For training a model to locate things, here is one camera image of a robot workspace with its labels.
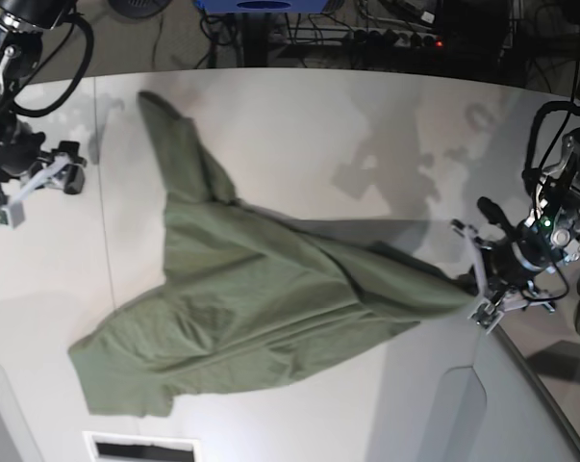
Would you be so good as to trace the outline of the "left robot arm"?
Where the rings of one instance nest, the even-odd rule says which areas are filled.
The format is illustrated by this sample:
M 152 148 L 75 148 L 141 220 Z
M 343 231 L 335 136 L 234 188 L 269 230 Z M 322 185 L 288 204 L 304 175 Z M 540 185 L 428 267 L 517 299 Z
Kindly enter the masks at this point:
M 554 301 L 555 296 L 536 288 L 536 277 L 546 270 L 561 273 L 564 266 L 580 258 L 580 127 L 557 132 L 555 139 L 561 144 L 557 163 L 534 161 L 542 124 L 555 112 L 580 117 L 580 80 L 571 99 L 543 104 L 532 121 L 521 172 L 530 200 L 527 218 L 513 224 L 497 204 L 480 197 L 478 210 L 488 224 L 503 232 L 502 239 L 485 241 L 474 228 L 458 220 L 452 223 L 476 249 L 471 274 L 477 291 L 494 306 L 512 295 L 525 304 Z

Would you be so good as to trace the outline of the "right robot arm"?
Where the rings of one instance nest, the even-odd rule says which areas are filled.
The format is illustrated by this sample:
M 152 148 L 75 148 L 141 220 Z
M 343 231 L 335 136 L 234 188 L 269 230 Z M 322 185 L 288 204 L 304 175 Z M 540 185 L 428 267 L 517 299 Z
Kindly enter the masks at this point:
M 93 55 L 92 27 L 77 12 L 74 1 L 0 1 L 0 11 L 0 203 L 7 202 L 2 186 L 12 180 L 26 180 L 34 190 L 56 186 L 67 194 L 77 194 L 84 185 L 86 165 L 79 155 L 79 143 L 62 141 L 57 148 L 45 151 L 45 134 L 32 131 L 21 118 L 50 115 L 77 89 Z M 43 57 L 43 33 L 64 24 L 69 26 L 67 38 L 76 29 L 85 38 L 75 75 L 48 106 L 24 108 L 16 102 L 17 96 L 66 45 L 62 41 Z

